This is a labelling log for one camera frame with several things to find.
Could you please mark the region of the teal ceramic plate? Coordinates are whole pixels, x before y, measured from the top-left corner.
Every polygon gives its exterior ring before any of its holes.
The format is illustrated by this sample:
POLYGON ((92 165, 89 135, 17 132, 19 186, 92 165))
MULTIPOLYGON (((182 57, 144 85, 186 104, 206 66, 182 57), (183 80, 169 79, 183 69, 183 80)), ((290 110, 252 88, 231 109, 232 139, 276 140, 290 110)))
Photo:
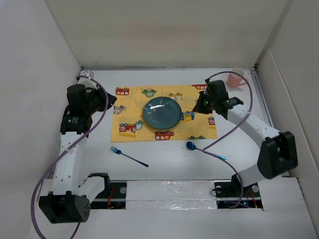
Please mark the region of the teal ceramic plate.
POLYGON ((175 127, 181 119, 180 105, 168 97, 156 97, 143 107, 145 123, 154 129, 166 130, 175 127))

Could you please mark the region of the blue metal fork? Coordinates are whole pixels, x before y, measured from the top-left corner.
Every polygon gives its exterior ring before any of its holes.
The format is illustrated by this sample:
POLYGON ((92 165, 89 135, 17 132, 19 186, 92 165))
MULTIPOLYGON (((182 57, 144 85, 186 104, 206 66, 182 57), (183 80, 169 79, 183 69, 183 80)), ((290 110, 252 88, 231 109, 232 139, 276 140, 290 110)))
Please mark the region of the blue metal fork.
POLYGON ((123 156, 125 156, 125 157, 127 157, 127 158, 129 158, 129 159, 131 159, 131 160, 133 160, 133 161, 135 161, 135 162, 137 162, 137 163, 143 165, 144 167, 149 167, 148 164, 143 163, 143 162, 141 162, 141 161, 139 161, 139 160, 136 160, 136 159, 134 159, 134 158, 128 156, 127 154, 124 154, 120 149, 118 149, 118 148, 116 148, 116 147, 114 147, 114 146, 111 146, 111 147, 110 147, 110 150, 111 150, 112 152, 114 152, 115 154, 117 154, 117 155, 123 155, 123 156))

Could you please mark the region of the pink ceramic mug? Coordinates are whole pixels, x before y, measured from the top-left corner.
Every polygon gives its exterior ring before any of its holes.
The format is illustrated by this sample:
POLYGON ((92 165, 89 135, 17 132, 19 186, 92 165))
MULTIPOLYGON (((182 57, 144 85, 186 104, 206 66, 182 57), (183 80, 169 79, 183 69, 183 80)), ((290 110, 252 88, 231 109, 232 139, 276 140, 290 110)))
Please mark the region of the pink ceramic mug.
POLYGON ((245 72, 241 68, 231 69, 231 73, 229 73, 227 78, 227 86, 231 88, 236 88, 245 85, 248 81, 248 78, 244 75, 245 72))

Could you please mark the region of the yellow cartoon vehicle cloth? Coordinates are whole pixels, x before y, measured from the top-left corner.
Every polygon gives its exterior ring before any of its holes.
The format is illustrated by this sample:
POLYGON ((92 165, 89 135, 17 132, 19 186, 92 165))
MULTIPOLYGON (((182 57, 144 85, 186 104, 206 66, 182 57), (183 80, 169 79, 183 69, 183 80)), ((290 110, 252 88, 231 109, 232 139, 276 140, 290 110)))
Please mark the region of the yellow cartoon vehicle cloth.
POLYGON ((217 139, 214 114, 195 113, 205 84, 117 87, 113 108, 112 142, 217 139), (154 129, 143 119, 143 107, 154 98, 168 97, 181 107, 180 122, 169 129, 154 129))

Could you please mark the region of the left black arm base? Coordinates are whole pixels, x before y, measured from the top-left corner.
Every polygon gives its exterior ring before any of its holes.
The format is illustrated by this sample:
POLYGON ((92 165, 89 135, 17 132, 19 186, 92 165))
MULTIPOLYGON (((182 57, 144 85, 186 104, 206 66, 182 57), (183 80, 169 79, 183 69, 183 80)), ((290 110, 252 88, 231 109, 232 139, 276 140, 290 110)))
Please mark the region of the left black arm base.
POLYGON ((126 208, 127 181, 111 181, 108 192, 101 192, 91 203, 91 209, 121 210, 126 208))

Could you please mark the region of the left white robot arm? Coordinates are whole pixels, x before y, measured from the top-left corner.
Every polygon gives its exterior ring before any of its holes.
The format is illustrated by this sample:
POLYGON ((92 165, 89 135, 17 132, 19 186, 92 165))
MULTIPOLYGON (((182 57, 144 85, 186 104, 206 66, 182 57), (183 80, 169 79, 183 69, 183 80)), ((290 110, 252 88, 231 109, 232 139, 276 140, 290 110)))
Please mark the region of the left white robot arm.
POLYGON ((52 224, 86 222, 94 199, 111 193, 107 173, 91 173, 86 179, 79 173, 85 144, 94 129, 92 115, 104 114, 117 98, 99 86, 77 84, 67 88, 67 100, 60 127, 61 159, 55 166, 49 193, 39 198, 39 207, 52 224))

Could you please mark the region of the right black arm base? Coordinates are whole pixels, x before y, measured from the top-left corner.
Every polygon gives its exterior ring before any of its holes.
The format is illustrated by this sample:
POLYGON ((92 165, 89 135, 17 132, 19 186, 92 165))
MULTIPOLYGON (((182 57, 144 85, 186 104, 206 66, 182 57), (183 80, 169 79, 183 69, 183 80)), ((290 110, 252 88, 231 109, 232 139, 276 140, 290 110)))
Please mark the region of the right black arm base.
POLYGON ((243 187, 241 191, 239 181, 214 180, 211 196, 216 199, 218 209, 263 209, 258 183, 243 187))

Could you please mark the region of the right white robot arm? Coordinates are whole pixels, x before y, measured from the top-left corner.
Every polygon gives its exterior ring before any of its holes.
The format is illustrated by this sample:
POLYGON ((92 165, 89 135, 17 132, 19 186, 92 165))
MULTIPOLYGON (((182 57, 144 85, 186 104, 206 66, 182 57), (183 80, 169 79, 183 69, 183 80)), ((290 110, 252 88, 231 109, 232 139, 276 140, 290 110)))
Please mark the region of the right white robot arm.
POLYGON ((234 195, 242 196, 250 185, 297 167, 295 136, 289 131, 280 132, 251 114, 239 98, 229 97, 222 80, 207 81, 193 111, 200 114, 216 112, 244 131, 260 149, 255 164, 232 176, 230 190, 234 195))

